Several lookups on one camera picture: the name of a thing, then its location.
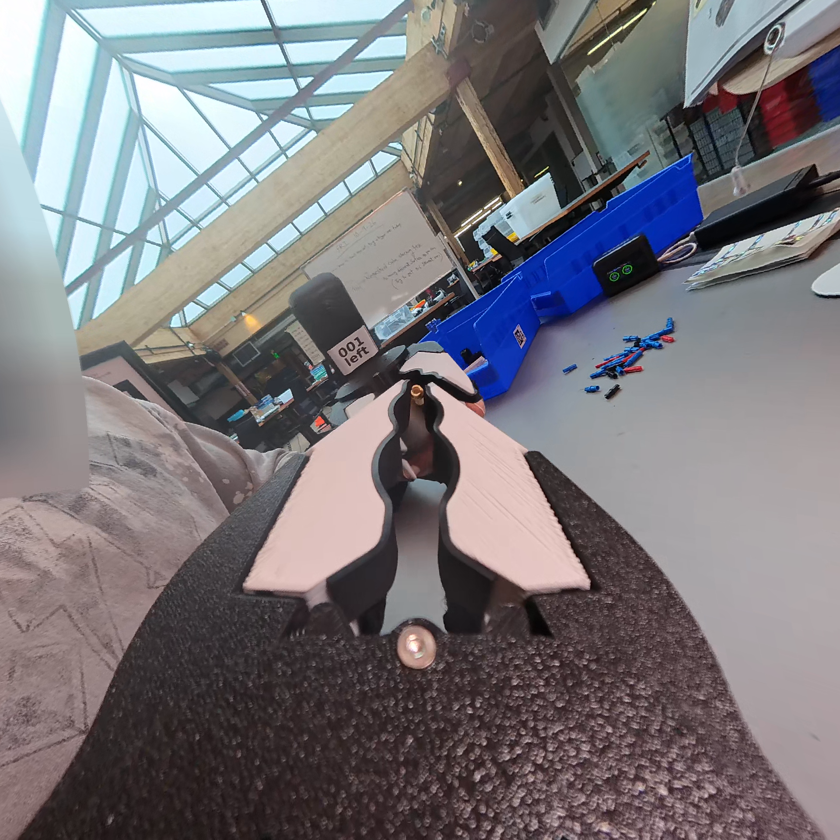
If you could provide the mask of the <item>blue plastic bin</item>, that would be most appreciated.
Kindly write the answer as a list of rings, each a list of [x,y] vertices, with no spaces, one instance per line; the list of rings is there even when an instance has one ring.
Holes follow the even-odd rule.
[[[594,263],[636,236],[656,256],[689,235],[702,221],[693,154],[610,199],[508,273],[500,285],[446,320],[427,326],[424,342],[436,342],[461,369],[462,353],[485,364],[469,374],[486,400],[513,383],[543,320],[570,316],[605,294]]]

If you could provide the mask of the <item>folded sticker leaflet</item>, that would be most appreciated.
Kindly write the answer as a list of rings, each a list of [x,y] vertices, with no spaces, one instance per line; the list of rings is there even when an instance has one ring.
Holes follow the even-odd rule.
[[[724,246],[690,275],[685,286],[697,291],[809,259],[838,233],[839,208]]]

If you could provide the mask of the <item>person's left hand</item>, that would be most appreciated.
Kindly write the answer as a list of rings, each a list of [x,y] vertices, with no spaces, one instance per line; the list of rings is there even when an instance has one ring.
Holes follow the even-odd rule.
[[[401,437],[402,476],[409,482],[431,480],[445,483],[448,468],[445,457],[441,455],[440,441],[435,431],[425,428],[407,429]]]

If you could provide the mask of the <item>wooden support post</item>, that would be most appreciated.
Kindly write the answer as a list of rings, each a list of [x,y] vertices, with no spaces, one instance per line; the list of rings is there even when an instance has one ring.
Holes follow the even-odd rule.
[[[522,179],[468,77],[461,80],[455,87],[455,97],[508,197],[518,196],[524,190]]]

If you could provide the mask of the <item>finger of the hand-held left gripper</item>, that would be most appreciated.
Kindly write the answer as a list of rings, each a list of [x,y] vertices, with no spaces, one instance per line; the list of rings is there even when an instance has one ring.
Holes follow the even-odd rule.
[[[417,351],[401,366],[401,378],[438,385],[462,403],[481,403],[480,395],[467,373],[445,351]]]

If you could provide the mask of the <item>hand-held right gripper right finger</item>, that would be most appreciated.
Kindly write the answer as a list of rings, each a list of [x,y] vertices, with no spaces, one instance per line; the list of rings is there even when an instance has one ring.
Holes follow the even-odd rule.
[[[448,468],[438,510],[446,600],[488,601],[498,581],[525,597],[590,590],[525,447],[438,385],[424,389],[425,427]]]

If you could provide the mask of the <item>black flat box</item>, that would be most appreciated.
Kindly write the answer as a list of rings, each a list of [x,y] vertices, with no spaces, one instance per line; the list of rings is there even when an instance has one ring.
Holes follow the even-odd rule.
[[[694,232],[698,249],[736,242],[753,230],[790,215],[812,199],[818,176],[816,164],[811,164],[712,212]]]

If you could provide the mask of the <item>pile of small brick pins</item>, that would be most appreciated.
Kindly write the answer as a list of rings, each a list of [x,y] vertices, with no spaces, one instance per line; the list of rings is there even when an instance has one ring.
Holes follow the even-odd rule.
[[[612,385],[605,385],[603,392],[606,400],[611,400],[621,391],[621,380],[629,375],[644,372],[642,359],[651,350],[662,350],[667,344],[674,343],[676,322],[673,318],[666,320],[665,326],[647,335],[630,334],[623,336],[625,346],[618,352],[606,356],[594,363],[593,371],[589,373],[592,381],[606,378]]]

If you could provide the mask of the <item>whiteboard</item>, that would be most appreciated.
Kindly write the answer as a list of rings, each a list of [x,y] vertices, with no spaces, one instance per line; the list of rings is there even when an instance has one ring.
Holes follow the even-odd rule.
[[[302,268],[309,279],[341,280],[368,327],[456,271],[444,240],[414,195],[403,190]]]

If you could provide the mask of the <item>clear plastic storage box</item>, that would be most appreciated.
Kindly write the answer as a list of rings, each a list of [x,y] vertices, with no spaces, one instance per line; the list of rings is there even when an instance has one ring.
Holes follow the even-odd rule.
[[[518,239],[525,239],[561,212],[552,176],[545,172],[501,210],[501,217]]]

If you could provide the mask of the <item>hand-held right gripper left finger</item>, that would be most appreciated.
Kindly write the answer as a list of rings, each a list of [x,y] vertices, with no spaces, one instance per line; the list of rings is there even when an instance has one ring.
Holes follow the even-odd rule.
[[[408,481],[399,382],[317,444],[245,577],[246,593],[379,604],[396,577],[394,498]]]

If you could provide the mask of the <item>person's left forearm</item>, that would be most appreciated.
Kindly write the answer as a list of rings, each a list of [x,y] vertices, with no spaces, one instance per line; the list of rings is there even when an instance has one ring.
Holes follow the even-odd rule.
[[[242,448],[210,428],[83,376],[91,465],[127,469],[153,510],[197,505],[217,521],[297,458],[283,448]]]

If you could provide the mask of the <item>wooden roof beam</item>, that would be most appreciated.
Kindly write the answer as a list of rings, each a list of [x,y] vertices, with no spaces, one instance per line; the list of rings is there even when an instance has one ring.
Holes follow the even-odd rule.
[[[466,58],[425,45],[222,212],[139,285],[76,332],[79,355],[133,344],[265,245],[362,163],[450,96]]]

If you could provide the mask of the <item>black device with green lights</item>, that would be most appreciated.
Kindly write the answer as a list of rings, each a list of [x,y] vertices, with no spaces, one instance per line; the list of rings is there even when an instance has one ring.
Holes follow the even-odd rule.
[[[614,298],[661,272],[648,237],[638,234],[606,252],[592,264],[602,293]]]

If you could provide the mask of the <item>grey desk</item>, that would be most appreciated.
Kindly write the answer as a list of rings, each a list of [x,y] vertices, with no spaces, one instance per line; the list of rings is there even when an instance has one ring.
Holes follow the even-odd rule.
[[[658,563],[752,733],[838,838],[838,300],[801,263],[687,291],[678,266],[544,323],[489,420],[544,454]],[[594,363],[675,321],[606,400]]]

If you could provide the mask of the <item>person's patterned clothing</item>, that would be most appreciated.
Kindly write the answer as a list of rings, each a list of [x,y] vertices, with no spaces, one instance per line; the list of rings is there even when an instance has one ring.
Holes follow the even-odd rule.
[[[2,805],[39,801],[87,736],[154,600],[226,518],[105,484],[2,512]]]

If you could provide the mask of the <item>red blue storage drawer racks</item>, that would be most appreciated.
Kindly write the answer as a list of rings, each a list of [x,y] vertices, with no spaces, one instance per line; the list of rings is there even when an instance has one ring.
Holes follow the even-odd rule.
[[[698,183],[838,127],[838,66],[807,67],[756,93],[711,93],[696,106],[675,106],[660,120],[668,162],[692,156]]]

